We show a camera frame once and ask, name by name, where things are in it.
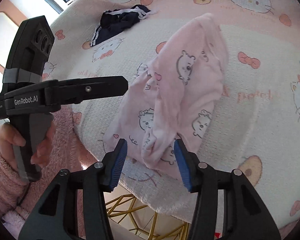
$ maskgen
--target pink garment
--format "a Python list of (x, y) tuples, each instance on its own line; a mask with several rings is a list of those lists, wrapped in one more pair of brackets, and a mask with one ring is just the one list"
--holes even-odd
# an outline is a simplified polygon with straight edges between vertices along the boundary
[(179, 179), (174, 140), (181, 137), (189, 151), (198, 151), (227, 64), (227, 47), (212, 14), (184, 25), (156, 58), (139, 66), (103, 137), (106, 150), (125, 138), (130, 157)]
[[(23, 195), (26, 184), (19, 175), (5, 162), (0, 154), (0, 218), (6, 228), (17, 238), (24, 220), (39, 200), (46, 187), (63, 168), (70, 171), (82, 170), (82, 165), (89, 166), (95, 162), (94, 157), (84, 148), (74, 133), (72, 111), (69, 107), (54, 114), (56, 133), (50, 163), (42, 169), (42, 178), (32, 183), (21, 206), (16, 207)], [(78, 194), (78, 225), (80, 236), (84, 236), (82, 192)]]

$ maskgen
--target device handle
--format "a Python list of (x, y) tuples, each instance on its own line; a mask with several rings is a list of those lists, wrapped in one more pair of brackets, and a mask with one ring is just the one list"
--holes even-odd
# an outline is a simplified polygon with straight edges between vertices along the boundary
[(13, 145), (19, 176), (28, 183), (38, 181), (41, 178), (41, 168), (31, 164), (30, 161), (37, 151), (37, 145), (44, 140), (51, 126), (53, 115), (50, 113), (22, 114), (11, 116), (9, 120), (26, 140), (26, 145), (23, 147)]

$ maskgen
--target human hand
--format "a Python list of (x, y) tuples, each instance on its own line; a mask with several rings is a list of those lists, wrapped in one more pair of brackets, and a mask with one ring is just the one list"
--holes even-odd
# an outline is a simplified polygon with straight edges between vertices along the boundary
[[(31, 157), (31, 164), (37, 164), (41, 168), (48, 165), (52, 151), (52, 140), (56, 126), (51, 126), (46, 133), (44, 140), (38, 144), (37, 151)], [(13, 153), (12, 145), (25, 146), (26, 140), (10, 123), (6, 122), (0, 127), (0, 154), (14, 171), (18, 171), (17, 161)]]

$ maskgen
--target pink wall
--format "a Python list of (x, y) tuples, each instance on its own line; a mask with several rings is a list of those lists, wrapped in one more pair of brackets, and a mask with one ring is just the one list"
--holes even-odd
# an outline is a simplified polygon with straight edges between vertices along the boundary
[[(27, 17), (18, 10), (9, 0), (2, 0), (0, 3), (0, 12), (5, 13), (16, 25), (20, 25)], [(4, 68), (0, 65), (0, 72), (3, 73)]]

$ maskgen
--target hello kitty blanket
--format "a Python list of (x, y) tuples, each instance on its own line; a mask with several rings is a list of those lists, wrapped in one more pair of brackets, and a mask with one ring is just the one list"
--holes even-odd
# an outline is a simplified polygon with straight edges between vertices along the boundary
[[(89, 46), (104, 11), (135, 4), (157, 13), (97, 46)], [(154, 58), (179, 28), (207, 12), (221, 23), (229, 65), (221, 100), (197, 155), (219, 170), (240, 168), (278, 227), (284, 227), (284, 234), (300, 218), (297, 0), (75, 0), (51, 26), (56, 41), (45, 65), (45, 77), (123, 75), (131, 84), (141, 63)], [(104, 98), (73, 105), (76, 132), (98, 159), (107, 150), (103, 136), (121, 100)], [(135, 140), (126, 139), (132, 147)], [(172, 150), (166, 157), (169, 165), (177, 165)], [(121, 184), (157, 212), (191, 221), (196, 195), (189, 194), (180, 181), (129, 158)], [(220, 196), (218, 232), (222, 231), (222, 202)]]

